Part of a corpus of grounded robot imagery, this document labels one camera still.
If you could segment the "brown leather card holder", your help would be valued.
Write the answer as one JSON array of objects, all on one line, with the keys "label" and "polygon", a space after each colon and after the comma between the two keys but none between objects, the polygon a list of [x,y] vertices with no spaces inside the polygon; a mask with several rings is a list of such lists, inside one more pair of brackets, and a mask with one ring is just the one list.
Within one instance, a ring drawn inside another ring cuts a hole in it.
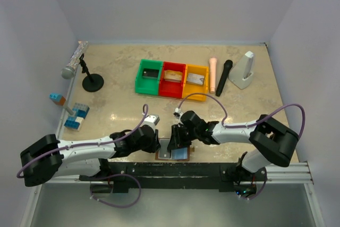
[{"label": "brown leather card holder", "polygon": [[171,150],[172,159],[164,160],[158,158],[158,151],[155,153],[155,160],[157,161],[172,161],[172,162],[188,162],[190,160],[190,154],[194,152],[194,147],[180,148]]}]

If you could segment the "black VIP card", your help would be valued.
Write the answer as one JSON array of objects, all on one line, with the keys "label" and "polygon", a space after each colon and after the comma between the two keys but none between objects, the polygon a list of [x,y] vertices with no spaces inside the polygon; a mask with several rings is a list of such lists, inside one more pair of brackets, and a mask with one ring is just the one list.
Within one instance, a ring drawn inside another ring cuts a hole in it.
[{"label": "black VIP card", "polygon": [[172,159],[172,153],[167,148],[169,144],[169,139],[161,139],[159,143],[160,149],[158,151],[158,158],[164,160]]}]

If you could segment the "silver VIP card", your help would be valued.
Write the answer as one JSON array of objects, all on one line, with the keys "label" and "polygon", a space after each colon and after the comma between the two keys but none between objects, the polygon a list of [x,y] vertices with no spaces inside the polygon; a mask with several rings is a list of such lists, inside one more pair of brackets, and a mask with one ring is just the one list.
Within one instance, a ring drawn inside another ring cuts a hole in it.
[{"label": "silver VIP card", "polygon": [[187,75],[187,79],[200,79],[200,78],[204,78],[204,75],[200,75],[200,74],[195,74],[195,73],[188,73]]}]

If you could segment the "gold VIP card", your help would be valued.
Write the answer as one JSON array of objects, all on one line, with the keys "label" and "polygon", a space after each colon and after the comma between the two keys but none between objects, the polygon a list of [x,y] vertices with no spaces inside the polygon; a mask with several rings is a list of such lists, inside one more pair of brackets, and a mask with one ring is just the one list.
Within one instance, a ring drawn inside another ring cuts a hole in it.
[{"label": "gold VIP card", "polygon": [[165,72],[164,72],[164,79],[181,80],[182,79],[182,72],[180,72],[180,71],[173,71],[173,70],[165,70]]}]

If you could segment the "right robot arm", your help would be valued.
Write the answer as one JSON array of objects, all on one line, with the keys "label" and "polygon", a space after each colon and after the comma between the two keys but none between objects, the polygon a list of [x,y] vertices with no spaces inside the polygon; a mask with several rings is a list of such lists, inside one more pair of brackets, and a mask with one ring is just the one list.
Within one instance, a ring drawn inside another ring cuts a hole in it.
[{"label": "right robot arm", "polygon": [[237,176],[242,180],[249,180],[258,170],[270,164],[288,167],[299,140],[295,131],[266,114],[258,120],[231,124],[227,128],[221,121],[206,122],[194,111],[175,115],[179,123],[172,126],[167,146],[169,151],[188,147],[194,140],[205,145],[252,144],[255,150],[244,153],[236,168]]}]

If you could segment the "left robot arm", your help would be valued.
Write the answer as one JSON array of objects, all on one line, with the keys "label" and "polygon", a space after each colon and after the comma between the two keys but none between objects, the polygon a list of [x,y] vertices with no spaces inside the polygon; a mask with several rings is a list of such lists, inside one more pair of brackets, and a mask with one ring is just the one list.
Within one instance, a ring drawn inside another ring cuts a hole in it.
[{"label": "left robot arm", "polygon": [[158,130],[147,124],[128,134],[116,132],[93,140],[58,140],[54,134],[48,134],[21,152],[22,168],[16,176],[27,187],[66,175],[105,180],[111,168],[102,160],[127,157],[140,150],[154,153],[159,147]]}]

